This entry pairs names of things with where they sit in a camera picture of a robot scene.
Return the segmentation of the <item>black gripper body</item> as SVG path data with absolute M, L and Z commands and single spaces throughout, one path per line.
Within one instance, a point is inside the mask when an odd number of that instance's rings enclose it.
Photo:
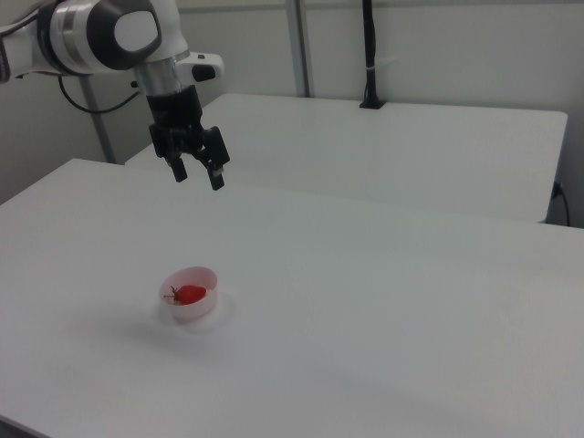
M 208 168 L 221 168 L 230 161 L 219 128 L 202 124 L 203 109 L 195 85 L 147 100 L 154 119 L 150 133 L 156 155 L 172 168 L 182 166 L 183 153 Z

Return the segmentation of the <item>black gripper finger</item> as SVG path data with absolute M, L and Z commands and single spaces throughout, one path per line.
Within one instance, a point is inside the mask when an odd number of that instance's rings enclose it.
M 214 191 L 218 191 L 224 187 L 224 163 L 216 162 L 213 160 L 207 160 L 204 163 L 205 169 L 207 170 L 208 178 L 211 187 Z
M 176 182 L 181 183 L 187 179 L 187 171 L 181 156 L 173 157 L 167 162 L 172 169 L 172 173 Z

